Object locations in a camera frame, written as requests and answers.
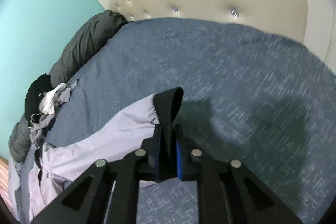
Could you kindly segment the light grey zip jacket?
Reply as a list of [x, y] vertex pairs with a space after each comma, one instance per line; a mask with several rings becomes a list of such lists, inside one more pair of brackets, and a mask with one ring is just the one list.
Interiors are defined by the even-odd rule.
[[[45, 141], [44, 131], [53, 116], [43, 114], [42, 120], [32, 127], [22, 118], [9, 140], [9, 200], [15, 219], [29, 223], [67, 183], [75, 181], [96, 160], [121, 160], [141, 147], [143, 140], [152, 137], [156, 125], [169, 132], [182, 98], [182, 88], [151, 94], [120, 110], [91, 136], [65, 147], [54, 147]], [[29, 214], [25, 215], [21, 201], [21, 168], [30, 151], [35, 153], [35, 162], [28, 176], [30, 201]]]

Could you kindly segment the grey crumpled garment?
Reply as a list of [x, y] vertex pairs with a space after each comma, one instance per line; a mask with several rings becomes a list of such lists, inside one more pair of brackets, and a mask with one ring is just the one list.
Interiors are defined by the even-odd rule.
[[34, 150], [41, 147], [45, 140], [45, 131], [56, 118], [56, 114], [63, 104], [70, 100], [78, 80], [71, 85], [60, 83], [51, 91], [42, 93], [42, 100], [38, 104], [38, 112], [30, 116], [30, 141]]

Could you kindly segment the white striped garment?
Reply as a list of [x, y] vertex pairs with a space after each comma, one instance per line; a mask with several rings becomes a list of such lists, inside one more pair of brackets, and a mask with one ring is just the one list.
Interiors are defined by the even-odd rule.
[[39, 104], [39, 110], [43, 114], [52, 115], [55, 109], [68, 102], [71, 89], [66, 83], [60, 83], [52, 91], [45, 94]]

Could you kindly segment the black garment on pile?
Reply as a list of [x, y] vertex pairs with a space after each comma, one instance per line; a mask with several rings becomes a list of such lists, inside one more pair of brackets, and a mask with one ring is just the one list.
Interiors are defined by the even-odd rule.
[[39, 113], [39, 104], [45, 93], [52, 91], [51, 76], [39, 76], [29, 87], [25, 98], [25, 118], [31, 126], [31, 116]]

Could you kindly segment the dark grey rolled duvet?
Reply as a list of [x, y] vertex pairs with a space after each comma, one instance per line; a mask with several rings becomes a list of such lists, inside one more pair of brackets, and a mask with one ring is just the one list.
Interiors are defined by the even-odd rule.
[[[66, 45], [60, 59], [47, 74], [51, 76], [53, 89], [60, 83], [68, 83], [125, 24], [127, 20], [124, 16], [110, 10], [90, 18]], [[25, 118], [24, 105], [24, 114], [14, 126], [9, 139], [11, 157], [18, 163], [24, 162], [30, 146], [30, 126]]]

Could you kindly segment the blue patterned bed sheet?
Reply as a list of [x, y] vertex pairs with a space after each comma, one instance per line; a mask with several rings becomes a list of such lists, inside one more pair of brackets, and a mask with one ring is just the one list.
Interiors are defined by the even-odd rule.
[[74, 76], [46, 140], [87, 138], [124, 107], [181, 87], [176, 122], [215, 159], [239, 159], [303, 223], [335, 198], [335, 74], [302, 44], [238, 24], [124, 25]]

